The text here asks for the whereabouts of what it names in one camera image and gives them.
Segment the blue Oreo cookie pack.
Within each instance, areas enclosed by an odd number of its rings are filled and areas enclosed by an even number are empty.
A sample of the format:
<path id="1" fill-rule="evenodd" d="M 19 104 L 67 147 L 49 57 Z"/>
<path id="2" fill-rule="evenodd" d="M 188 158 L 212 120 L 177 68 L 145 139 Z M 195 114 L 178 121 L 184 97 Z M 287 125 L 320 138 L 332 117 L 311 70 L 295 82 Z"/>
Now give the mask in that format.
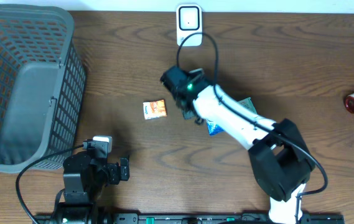
<path id="1" fill-rule="evenodd" d="M 217 135 L 224 131 L 224 129 L 217 125 L 215 122 L 209 120 L 207 120 L 207 128 L 210 136 Z"/>

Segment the orange snack packet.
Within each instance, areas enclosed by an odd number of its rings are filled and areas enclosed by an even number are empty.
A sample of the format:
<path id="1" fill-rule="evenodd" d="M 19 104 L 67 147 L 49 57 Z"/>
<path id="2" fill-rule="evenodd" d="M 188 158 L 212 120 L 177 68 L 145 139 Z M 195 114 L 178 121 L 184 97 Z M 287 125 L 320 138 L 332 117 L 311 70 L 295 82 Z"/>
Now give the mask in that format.
<path id="1" fill-rule="evenodd" d="M 167 116 L 165 100 L 147 101 L 143 103 L 144 119 L 156 119 Z"/>

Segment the pale green wipes packet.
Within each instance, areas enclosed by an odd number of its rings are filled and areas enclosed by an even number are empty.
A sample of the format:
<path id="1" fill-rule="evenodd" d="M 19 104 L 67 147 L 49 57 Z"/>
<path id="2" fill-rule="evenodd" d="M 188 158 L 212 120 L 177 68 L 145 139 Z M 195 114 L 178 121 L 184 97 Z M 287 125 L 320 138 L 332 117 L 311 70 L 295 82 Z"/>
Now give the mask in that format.
<path id="1" fill-rule="evenodd" d="M 245 107 L 247 110 L 251 111 L 252 113 L 257 113 L 255 107 L 254 107 L 254 104 L 253 102 L 251 101 L 251 98 L 248 97 L 248 98 L 245 98 L 243 100 L 240 100 L 238 102 L 241 106 Z"/>

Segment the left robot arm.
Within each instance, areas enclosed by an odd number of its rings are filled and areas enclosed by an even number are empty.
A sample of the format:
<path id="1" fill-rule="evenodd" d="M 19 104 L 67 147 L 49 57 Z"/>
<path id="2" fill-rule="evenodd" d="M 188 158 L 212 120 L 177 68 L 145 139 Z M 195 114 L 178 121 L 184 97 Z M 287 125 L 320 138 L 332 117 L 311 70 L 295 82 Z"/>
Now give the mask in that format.
<path id="1" fill-rule="evenodd" d="M 56 200 L 48 223 L 113 223 L 113 217 L 97 205 L 104 187 L 129 180 L 129 158 L 109 163 L 107 157 L 82 151 L 68 157 L 63 163 L 65 201 Z"/>

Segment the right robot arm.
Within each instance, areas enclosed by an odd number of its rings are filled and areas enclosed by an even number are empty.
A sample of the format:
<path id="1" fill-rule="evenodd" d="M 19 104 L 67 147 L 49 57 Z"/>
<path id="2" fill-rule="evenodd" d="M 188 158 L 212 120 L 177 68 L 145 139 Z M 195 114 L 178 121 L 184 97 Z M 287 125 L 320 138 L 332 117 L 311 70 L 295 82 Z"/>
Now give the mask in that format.
<path id="1" fill-rule="evenodd" d="M 205 78 L 201 69 L 186 72 L 173 66 L 160 81 L 182 111 L 213 121 L 247 150 L 254 178 L 270 197 L 269 219 L 298 223 L 303 213 L 297 196 L 315 163 L 297 126 L 288 119 L 277 123 L 250 111 Z"/>

